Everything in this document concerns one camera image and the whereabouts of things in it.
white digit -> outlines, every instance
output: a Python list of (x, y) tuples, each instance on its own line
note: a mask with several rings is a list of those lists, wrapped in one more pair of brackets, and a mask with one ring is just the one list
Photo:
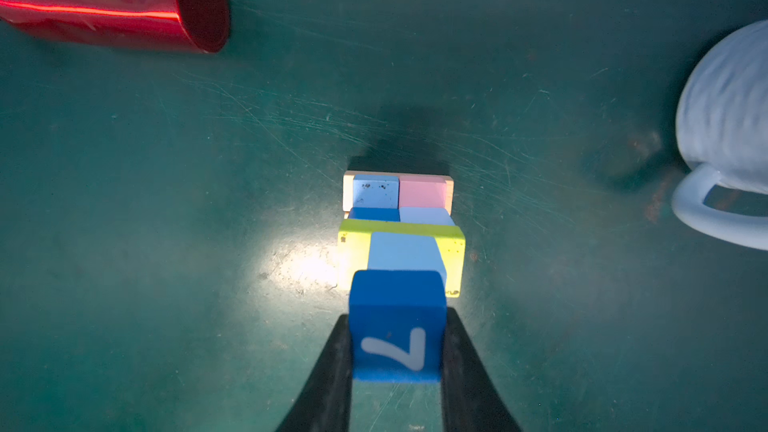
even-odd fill
[(427, 332), (420, 327), (411, 329), (410, 351), (406, 352), (394, 344), (380, 338), (366, 337), (360, 343), (362, 350), (369, 354), (383, 355), (397, 360), (407, 368), (418, 372), (424, 368), (424, 355), (427, 350)]

mug handle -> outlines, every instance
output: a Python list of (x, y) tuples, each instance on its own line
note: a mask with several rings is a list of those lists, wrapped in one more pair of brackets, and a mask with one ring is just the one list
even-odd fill
[(702, 163), (680, 182), (672, 196), (678, 219), (700, 233), (734, 243), (768, 250), (768, 217), (741, 216), (704, 205), (706, 195), (722, 178), (720, 171)]

yellow block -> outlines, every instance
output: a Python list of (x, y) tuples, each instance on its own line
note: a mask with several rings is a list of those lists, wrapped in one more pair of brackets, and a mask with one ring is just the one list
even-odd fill
[(371, 234), (394, 233), (428, 235), (434, 237), (446, 265), (446, 295), (458, 297), (462, 290), (462, 269), (466, 239), (457, 226), (432, 226), (429, 224), (390, 223), (382, 220), (344, 219), (339, 228), (336, 253), (339, 259), (339, 288), (350, 290), (352, 276), (359, 270), (368, 269)]
[[(342, 184), (342, 200), (341, 208), (344, 212), (348, 213), (352, 210), (352, 182), (357, 174), (365, 174), (367, 176), (397, 176), (400, 177), (403, 174), (391, 173), (391, 172), (367, 172), (364, 170), (348, 170), (344, 173), (344, 182)], [(429, 174), (408, 174), (408, 176), (428, 176)], [(453, 179), (450, 176), (437, 176), (446, 180), (446, 210), (448, 214), (451, 213), (451, 207), (453, 206)]]

pink block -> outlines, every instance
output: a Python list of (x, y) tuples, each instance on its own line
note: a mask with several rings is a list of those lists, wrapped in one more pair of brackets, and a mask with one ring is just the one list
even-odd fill
[(437, 176), (400, 176), (398, 207), (445, 207), (446, 180)]

beige wooden block edge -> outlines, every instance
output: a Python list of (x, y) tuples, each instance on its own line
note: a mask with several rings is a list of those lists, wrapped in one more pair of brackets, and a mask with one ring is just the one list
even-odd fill
[[(344, 173), (344, 181), (342, 183), (342, 200), (341, 208), (344, 211), (344, 219), (350, 215), (352, 210), (352, 180), (357, 174), (365, 174), (369, 176), (433, 176), (435, 174), (404, 174), (396, 172), (370, 172), (365, 170), (348, 170)], [(450, 176), (437, 176), (446, 180), (446, 210), (448, 214), (451, 213), (451, 207), (453, 207), (453, 179)]]

